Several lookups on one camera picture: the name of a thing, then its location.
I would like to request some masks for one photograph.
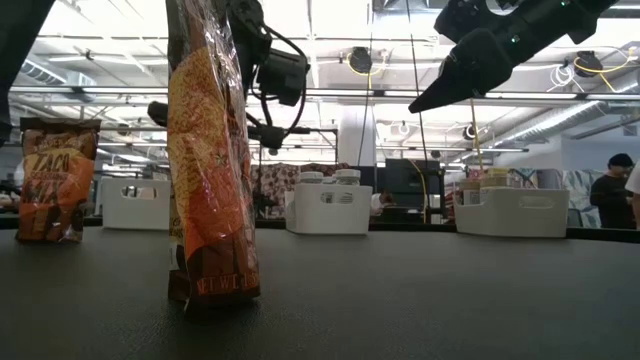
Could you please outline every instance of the taco mix package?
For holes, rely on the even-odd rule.
[[[169,296],[180,299],[188,276],[189,316],[259,296],[260,278],[245,103],[225,0],[166,5],[168,152],[178,218]]]
[[[22,118],[21,241],[82,240],[99,120]]]

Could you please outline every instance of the dark table surface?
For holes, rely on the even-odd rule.
[[[166,298],[161,232],[0,232],[0,359],[638,359],[640,245],[258,230],[262,296],[209,324]]]

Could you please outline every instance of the snack bag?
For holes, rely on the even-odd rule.
[[[166,3],[168,151],[190,284],[185,310],[190,315],[260,294],[250,152],[225,1]]]
[[[81,241],[100,120],[23,118],[22,241]]]

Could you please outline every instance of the computer monitor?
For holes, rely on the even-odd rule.
[[[426,175],[427,171],[440,170],[439,161],[413,160],[413,163],[425,174],[428,195],[440,194],[438,175]],[[387,159],[385,162],[385,189],[393,195],[398,206],[421,208],[424,191],[420,173],[407,159]]]

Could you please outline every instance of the white plastic bin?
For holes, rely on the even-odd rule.
[[[370,186],[298,184],[285,212],[287,230],[298,234],[366,234],[372,190]]]
[[[569,191],[495,188],[478,205],[454,202],[458,232],[505,237],[564,238]]]
[[[137,188],[136,197],[124,189]],[[112,229],[169,230],[171,182],[102,179],[102,224]]]

